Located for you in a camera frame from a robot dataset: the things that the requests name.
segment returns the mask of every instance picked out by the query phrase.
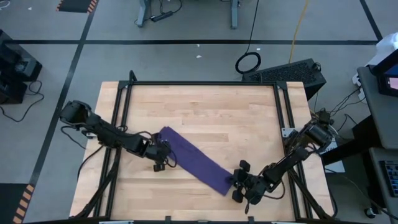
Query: black metal frame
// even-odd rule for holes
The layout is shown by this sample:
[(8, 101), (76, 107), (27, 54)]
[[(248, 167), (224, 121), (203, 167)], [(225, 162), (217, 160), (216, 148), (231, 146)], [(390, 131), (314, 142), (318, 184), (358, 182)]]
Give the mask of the black metal frame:
[[(126, 88), (127, 93), (126, 93), (126, 98), (125, 98), (125, 102), (124, 102), (123, 115), (121, 118), (121, 125), (126, 125), (128, 108), (129, 108), (130, 99), (131, 99), (131, 92), (132, 92), (132, 87), (134, 85), (272, 86), (274, 89), (277, 115), (278, 115), (278, 119), (279, 119), (280, 135), (283, 136), (282, 128), (285, 127), (285, 123), (284, 123), (284, 116), (283, 116), (282, 106), (280, 103), (280, 96), (279, 96), (279, 88), (281, 88), (283, 90), (283, 94), (284, 94), (284, 100), (285, 100), (285, 105), (286, 105), (286, 110), (287, 110), (287, 118), (289, 120), (289, 126), (291, 128), (294, 128), (293, 112), (292, 112), (292, 107), (290, 105), (290, 98), (289, 98), (289, 93), (288, 93), (286, 82), (157, 82), (157, 81), (155, 81), (155, 82), (152, 82), (152, 81), (140, 82), (140, 81), (137, 81), (133, 72), (130, 72), (130, 80), (129, 81), (119, 81), (118, 92), (116, 93), (116, 101), (114, 104), (113, 116), (112, 116), (112, 121), (111, 121), (111, 123), (113, 125), (116, 125), (116, 120), (117, 120), (118, 113), (119, 113), (121, 95), (125, 88)], [(285, 148), (285, 146), (284, 146), (284, 152), (285, 152), (285, 154), (287, 154), (287, 149)], [(120, 155), (121, 155), (120, 152), (116, 153), (116, 155), (114, 157), (114, 162), (120, 161), (120, 158), (121, 158)], [(103, 163), (103, 167), (102, 167), (102, 171), (101, 171), (100, 184), (103, 183), (104, 178), (106, 177), (106, 173), (109, 169), (110, 157), (111, 157), (111, 149), (107, 148), (106, 153), (104, 155), (104, 163)], [(299, 174), (300, 180), (305, 185), (306, 183), (305, 183), (305, 176), (304, 176), (302, 163), (300, 163), (297, 166), (297, 168), (298, 168), (298, 174)], [(118, 178), (118, 172), (116, 172), (116, 175), (114, 176), (114, 179), (112, 180), (111, 186), (109, 188), (109, 196), (108, 196), (108, 201), (106, 204), (106, 213), (105, 213), (105, 217), (108, 217), (109, 219), (111, 218), (111, 212), (112, 212), (112, 207), (113, 207), (114, 193), (116, 190), (117, 178)], [(312, 217), (312, 209), (305, 198), (303, 198), (303, 201), (304, 201), (305, 213), (306, 213), (307, 217), (301, 217), (295, 183), (290, 176), (288, 176), (288, 178), (289, 178), (290, 194), (292, 197), (294, 217), (295, 217), (296, 222), (305, 221), (306, 223), (348, 223), (348, 222), (340, 222), (340, 221), (329, 222), (326, 220), (314, 220)], [(94, 218), (99, 216), (100, 208), (101, 208), (101, 200), (98, 201), (98, 203), (95, 207), (95, 212), (93, 214)], [(248, 218), (249, 218), (249, 220), (248, 220), (249, 223), (263, 223), (263, 224), (271, 223), (271, 222), (255, 222), (254, 217), (248, 217)], [(181, 223), (181, 224), (183, 224), (184, 223), (184, 224), (186, 224), (186, 223), (198, 223), (198, 222), (197, 221), (171, 221), (171, 217), (167, 216), (167, 217), (165, 217), (165, 220), (145, 220), (145, 221), (143, 221), (143, 220), (136, 221), (135, 220), (134, 223), (143, 223), (143, 224), (145, 224), (145, 223), (159, 223), (159, 224)], [(243, 224), (243, 223), (245, 223), (246, 224), (247, 222), (207, 222), (207, 223), (214, 223), (214, 224), (216, 224), (216, 223), (217, 224), (224, 224), (224, 223)]]

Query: metal stand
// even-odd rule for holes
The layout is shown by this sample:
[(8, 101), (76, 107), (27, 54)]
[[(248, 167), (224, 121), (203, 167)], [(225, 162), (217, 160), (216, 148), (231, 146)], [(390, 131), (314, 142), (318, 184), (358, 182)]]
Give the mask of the metal stand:
[(139, 0), (139, 14), (138, 14), (138, 18), (137, 18), (137, 26), (138, 27), (142, 27), (144, 26), (144, 22), (145, 22), (145, 18), (146, 18), (146, 14), (147, 14), (147, 9), (148, 7), (150, 7), (150, 1), (151, 0)]
[(231, 1), (231, 29), (238, 28), (238, 6), (239, 0)]
[[(138, 27), (143, 27), (147, 18), (147, 9), (150, 7), (151, 0), (139, 0), (139, 14), (136, 21)], [(231, 29), (238, 28), (238, 6), (239, 0), (231, 0)]]

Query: floor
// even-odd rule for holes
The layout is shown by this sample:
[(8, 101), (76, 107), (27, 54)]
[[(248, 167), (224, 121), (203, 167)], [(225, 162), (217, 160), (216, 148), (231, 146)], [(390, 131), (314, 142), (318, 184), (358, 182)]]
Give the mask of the floor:
[[(39, 80), (45, 99), (23, 122), (0, 116), (2, 129), (7, 130), (0, 135), (0, 182), (36, 184), (25, 222), (64, 219), (69, 214), (83, 151), (60, 132), (57, 113), (64, 103), (80, 100), (94, 108), (101, 82), (125, 80), (130, 70), (139, 80), (240, 80), (234, 64), (246, 50), (256, 7), (255, 0), (241, 2), (236, 30), (229, 28), (229, 3), (215, 0), (184, 0), (180, 12), (156, 23), (148, 21), (141, 29), (133, 23), (139, 1), (99, 0), (90, 15), (56, 12), (58, 2), (48, 0), (12, 0), (0, 11), (0, 29), (43, 64)], [(250, 49), (261, 54), (261, 68), (287, 63), (304, 3), (260, 1)], [(165, 2), (164, 7), (175, 9), (178, 1)], [(313, 58), (322, 65), (328, 83), (318, 94), (316, 110), (332, 109), (355, 90), (351, 78), (356, 69), (374, 56), (380, 38), (398, 30), (397, 7), (395, 0), (310, 0), (293, 61)], [(159, 13), (157, 1), (152, 12)], [(243, 64), (249, 68), (255, 62), (249, 58)], [(353, 96), (348, 103), (357, 100)], [(19, 118), (33, 101), (34, 96), (27, 96), (23, 104), (5, 109)], [(315, 98), (309, 105), (315, 108)], [(369, 111), (363, 103), (349, 106), (333, 117), (335, 128), (345, 113), (359, 122)], [(349, 137), (353, 125), (348, 121), (341, 135)], [(73, 136), (85, 143), (81, 135)], [(345, 166), (348, 176), (357, 176), (356, 162), (345, 161)], [(382, 215), (367, 219), (366, 200), (335, 175), (329, 181), (338, 218), (388, 221)]]

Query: cart wheel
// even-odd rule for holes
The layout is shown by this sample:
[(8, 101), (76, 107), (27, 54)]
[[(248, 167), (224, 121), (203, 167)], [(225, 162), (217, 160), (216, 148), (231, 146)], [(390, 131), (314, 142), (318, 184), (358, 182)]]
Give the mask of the cart wheel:
[(364, 209), (363, 211), (364, 211), (365, 215), (366, 215), (368, 218), (375, 218), (375, 217), (376, 217), (376, 214), (374, 214), (372, 208), (366, 208), (366, 209)]

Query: wire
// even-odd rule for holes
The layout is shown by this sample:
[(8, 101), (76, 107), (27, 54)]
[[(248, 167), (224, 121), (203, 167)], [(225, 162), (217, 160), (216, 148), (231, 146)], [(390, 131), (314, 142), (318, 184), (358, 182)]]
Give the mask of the wire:
[(360, 89), (360, 87), (359, 88), (357, 88), (357, 89), (355, 89), (354, 91), (352, 91), (348, 96), (346, 96), (340, 103), (338, 103), (331, 111), (330, 111), (330, 116), (334, 116), (334, 115), (336, 115), (336, 113), (339, 111), (339, 110), (342, 110), (342, 106), (349, 100), (349, 98), (354, 94), (354, 93), (356, 93), (358, 90)]
[(0, 10), (1, 10), (1, 9), (7, 8), (7, 7), (11, 4), (10, 1), (0, 1), (0, 4), (2, 4), (2, 3), (4, 3), (4, 2), (6, 2), (7, 4), (6, 4), (5, 6), (0, 6)]
[(78, 146), (80, 146), (82, 149), (86, 149), (84, 146), (82, 146), (80, 143), (78, 143), (76, 140), (74, 140), (68, 133), (66, 133), (66, 132), (64, 131), (65, 128), (74, 129), (74, 127), (72, 127), (72, 126), (62, 126), (62, 127), (61, 127), (61, 132), (62, 132), (64, 135), (68, 136), (70, 140), (72, 140), (74, 143), (76, 143), (76, 144), (77, 144)]
[[(179, 1), (180, 1), (180, 7), (176, 11), (172, 11), (173, 14), (178, 12), (182, 8), (182, 0), (179, 0)], [(160, 11), (161, 14), (165, 14), (165, 12), (163, 11), (163, 0), (159, 0), (159, 2), (160, 2), (159, 11)]]
[(252, 27), (251, 27), (251, 32), (250, 32), (249, 45), (248, 45), (248, 49), (246, 50), (246, 53), (245, 53), (245, 54), (247, 54), (247, 53), (249, 52), (249, 48), (250, 48), (250, 44), (251, 44), (251, 39), (252, 39), (252, 37), (253, 37), (254, 25), (256, 24), (256, 17), (257, 17), (257, 10), (258, 10), (258, 8), (259, 8), (259, 2), (260, 2), (260, 0), (257, 0), (256, 10), (255, 10), (255, 12), (254, 12), (253, 25), (252, 25)]
[[(325, 168), (325, 170), (327, 170), (327, 171), (329, 171), (329, 172), (333, 172), (333, 173), (335, 173), (335, 174), (338, 174), (338, 173), (337, 173), (336, 171), (334, 171), (334, 170), (330, 170), (330, 169), (327, 169), (327, 168)], [(361, 194), (362, 194), (364, 197), (366, 197), (366, 198), (370, 201), (370, 203), (371, 203), (372, 205), (374, 205), (375, 207), (377, 207), (382, 213), (388, 215), (389, 217), (391, 217), (391, 218), (393, 218), (393, 219), (395, 219), (395, 220), (398, 220), (398, 217), (396, 217), (395, 215), (393, 215), (393, 214), (387, 212), (387, 211), (386, 211), (385, 209), (383, 209), (380, 205), (378, 205), (374, 200), (370, 199), (370, 198), (358, 187), (358, 185), (356, 185), (351, 179), (349, 179), (348, 177), (346, 177), (346, 176), (343, 175), (343, 174), (341, 174), (341, 176), (342, 176), (344, 179), (346, 179), (348, 182), (350, 182), (351, 184), (353, 184), (353, 185), (356, 187), (356, 189), (357, 189), (359, 192), (361, 192)]]
[(317, 97), (315, 97), (315, 104), (314, 104), (314, 106), (313, 106), (313, 110), (314, 110), (314, 111), (317, 110), (318, 93), (319, 93), (319, 91), (317, 91)]
[(174, 168), (174, 167), (177, 166), (177, 155), (175, 155), (174, 151), (173, 151), (169, 146), (166, 146), (166, 147), (168, 147), (168, 148), (170, 149), (170, 151), (172, 152), (172, 154), (173, 154), (173, 156), (174, 156), (174, 165), (172, 166), (172, 165), (169, 163), (169, 159), (168, 159), (167, 157), (165, 158), (166, 165), (168, 165), (168, 166), (171, 167), (171, 168)]
[[(39, 83), (39, 84), (40, 84), (39, 87), (38, 87), (38, 89), (37, 89), (37, 91), (32, 90), (32, 85), (33, 85), (34, 83)], [(35, 105), (35, 104), (37, 104), (38, 102), (44, 100), (44, 95), (40, 93), (40, 90), (42, 89), (42, 86), (43, 86), (43, 83), (42, 83), (41, 81), (39, 81), (39, 80), (36, 80), (36, 81), (34, 81), (34, 82), (32, 82), (32, 83), (29, 84), (28, 89), (29, 89), (29, 91), (31, 91), (32, 93), (25, 93), (25, 95), (28, 95), (28, 96), (40, 95), (41, 98), (38, 99), (37, 101), (33, 102), (33, 103), (26, 109), (26, 111), (25, 111), (25, 113), (24, 113), (24, 115), (22, 116), (21, 119), (15, 119), (15, 118), (13, 118), (13, 117), (7, 115), (6, 112), (5, 112), (5, 110), (4, 110), (4, 108), (3, 108), (2, 106), (0, 106), (0, 110), (1, 110), (2, 114), (3, 114), (5, 117), (7, 117), (7, 118), (9, 118), (9, 119), (11, 119), (11, 120), (13, 120), (13, 121), (15, 121), (15, 122), (17, 122), (17, 123), (23, 121), (23, 120), (25, 119), (27, 113), (29, 112), (29, 110), (33, 107), (33, 105)], [(7, 101), (8, 101), (8, 99), (6, 99), (5, 101), (3, 101), (3, 102), (0, 103), (0, 104), (7, 103)]]
[(301, 16), (300, 16), (300, 19), (298, 20), (298, 24), (297, 24), (297, 27), (296, 27), (296, 31), (294, 32), (293, 41), (292, 41), (292, 48), (291, 48), (291, 50), (290, 50), (289, 63), (292, 62), (293, 52), (294, 52), (294, 43), (295, 43), (295, 41), (296, 41), (297, 33), (299, 32), (299, 28), (300, 28), (301, 21), (303, 20), (304, 15), (305, 15), (305, 11), (307, 10), (308, 2), (309, 2), (309, 0), (305, 0), (304, 9), (303, 9), (303, 11), (301, 12)]
[(77, 179), (79, 179), (80, 171), (83, 168), (84, 164), (95, 154), (97, 154), (104, 146), (99, 147), (95, 152), (91, 153), (81, 164), (79, 170), (77, 171)]
[(355, 125), (357, 125), (357, 122), (355, 122), (355, 120), (354, 120), (350, 115), (344, 114), (344, 116), (345, 116), (344, 122), (343, 122), (343, 124), (340, 126), (340, 128), (337, 129), (337, 131), (340, 131), (340, 130), (343, 128), (344, 124), (347, 122), (347, 118), (350, 118), (350, 120), (352, 120), (352, 122), (353, 122)]
[(362, 100), (359, 100), (359, 101), (357, 101), (357, 102), (355, 102), (355, 103), (348, 103), (347, 105), (345, 105), (344, 107), (342, 107), (342, 105), (339, 107), (339, 109), (338, 110), (336, 110), (335, 111), (335, 113), (332, 115), (332, 116), (334, 116), (334, 115), (336, 115), (337, 114), (337, 112), (339, 112), (339, 111), (341, 111), (341, 110), (343, 110), (344, 108), (346, 108), (347, 106), (349, 106), (349, 105), (354, 105), (354, 104), (357, 104), (357, 103), (360, 103), (360, 102), (362, 102), (363, 100), (364, 100), (365, 98), (363, 98)]
[[(118, 129), (120, 129), (123, 132), (126, 132), (129, 127), (127, 127), (126, 125), (121, 125), (119, 127), (117, 127)], [(79, 167), (79, 170), (77, 172), (77, 179), (79, 179), (79, 175), (80, 175), (80, 171), (83, 168), (83, 166), (85, 165), (85, 163), (91, 158), (93, 157), (95, 154), (97, 154), (98, 152), (100, 152), (100, 150), (103, 148), (104, 146), (99, 147), (96, 151), (94, 151), (93, 153), (91, 153), (81, 164)]]
[(282, 192), (282, 195), (281, 195), (281, 196), (279, 196), (279, 197), (273, 197), (273, 196), (269, 196), (269, 195), (263, 195), (263, 197), (270, 198), (270, 199), (274, 199), (274, 200), (280, 200), (280, 199), (282, 199), (282, 198), (285, 196), (285, 191), (286, 191), (286, 189), (285, 189), (285, 183), (284, 183), (284, 181), (281, 180), (281, 182), (282, 182), (282, 187), (283, 187), (283, 192)]
[(332, 218), (336, 218), (337, 213), (338, 213), (337, 203), (336, 203), (335, 196), (333, 196), (333, 194), (331, 193), (330, 189), (329, 189), (329, 195), (330, 195), (331, 201), (333, 203), (333, 208), (335, 210), (334, 214), (331, 217)]
[[(238, 61), (236, 61), (236, 63), (235, 63), (235, 70), (236, 70), (239, 74), (242, 74), (242, 75), (257, 71), (257, 70), (259, 69), (260, 65), (261, 65), (261, 56), (260, 56), (259, 53), (257, 53), (257, 52), (250, 52), (250, 53), (248, 53), (248, 52), (249, 52), (249, 49), (250, 49), (250, 45), (251, 45), (251, 39), (252, 39), (252, 37), (253, 37), (254, 25), (256, 24), (257, 11), (258, 11), (258, 8), (259, 8), (259, 3), (260, 3), (260, 0), (257, 0), (256, 10), (255, 10), (254, 19), (253, 19), (253, 25), (252, 25), (252, 27), (251, 27), (251, 33), (250, 33), (250, 39), (249, 39), (248, 49), (247, 49), (246, 52), (238, 59)], [(241, 71), (241, 70), (239, 69), (239, 64), (241, 63), (241, 61), (242, 61), (244, 58), (246, 58), (246, 57), (249, 56), (249, 55), (254, 55), (254, 56), (257, 57), (257, 64), (256, 64), (252, 69), (249, 69), (249, 70), (247, 70), (247, 71)]]

